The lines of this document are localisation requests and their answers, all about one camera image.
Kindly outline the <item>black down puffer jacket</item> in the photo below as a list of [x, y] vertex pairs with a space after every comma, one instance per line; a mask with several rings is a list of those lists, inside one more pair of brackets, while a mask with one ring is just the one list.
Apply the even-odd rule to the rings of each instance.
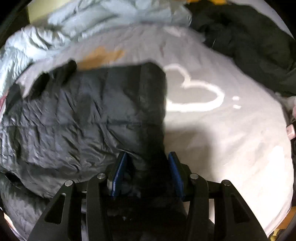
[[1, 120], [1, 200], [27, 239], [66, 180], [88, 181], [132, 156], [115, 240], [180, 240], [183, 217], [164, 150], [166, 76], [158, 65], [44, 73], [27, 97], [14, 84]]

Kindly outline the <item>white printed bed sheet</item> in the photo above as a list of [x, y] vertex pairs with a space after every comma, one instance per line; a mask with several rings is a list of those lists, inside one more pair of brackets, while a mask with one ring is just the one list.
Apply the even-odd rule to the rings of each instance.
[[74, 59], [92, 66], [152, 61], [167, 74], [165, 148], [207, 180], [230, 180], [267, 235], [287, 216], [293, 164], [281, 104], [190, 29], [132, 25], [110, 30], [29, 67], [25, 91], [45, 71]]

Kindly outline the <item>dark green black coat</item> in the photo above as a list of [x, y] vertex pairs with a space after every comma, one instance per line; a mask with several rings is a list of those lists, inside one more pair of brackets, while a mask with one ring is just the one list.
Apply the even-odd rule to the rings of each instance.
[[204, 44], [233, 59], [243, 73], [284, 96], [295, 95], [295, 39], [248, 5], [188, 4], [190, 27]]

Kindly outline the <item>light blue quilt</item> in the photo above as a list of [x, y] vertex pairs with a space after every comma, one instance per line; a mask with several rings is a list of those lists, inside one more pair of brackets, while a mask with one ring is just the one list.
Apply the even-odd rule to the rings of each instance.
[[1, 95], [33, 63], [55, 56], [72, 42], [135, 23], [189, 26], [181, 1], [72, 1], [11, 35], [1, 48]]

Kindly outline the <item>yellow orange garment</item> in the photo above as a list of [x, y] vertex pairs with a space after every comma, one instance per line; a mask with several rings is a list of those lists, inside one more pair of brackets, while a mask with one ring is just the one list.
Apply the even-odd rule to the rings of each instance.
[[[186, 3], [191, 4], [191, 3], [198, 3], [201, 0], [186, 0]], [[227, 0], [208, 0], [210, 2], [212, 2], [213, 4], [216, 5], [222, 5], [222, 4], [227, 4]]]

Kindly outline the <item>wooden bed frame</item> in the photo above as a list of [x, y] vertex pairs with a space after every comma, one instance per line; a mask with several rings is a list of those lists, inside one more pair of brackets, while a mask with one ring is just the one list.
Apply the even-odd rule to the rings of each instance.
[[284, 220], [278, 225], [278, 227], [269, 236], [269, 239], [270, 240], [276, 240], [276, 238], [279, 236], [280, 231], [287, 229], [288, 225], [292, 222], [292, 219], [293, 219], [294, 216], [295, 216], [295, 207], [293, 207], [289, 211], [289, 213], [284, 218]]

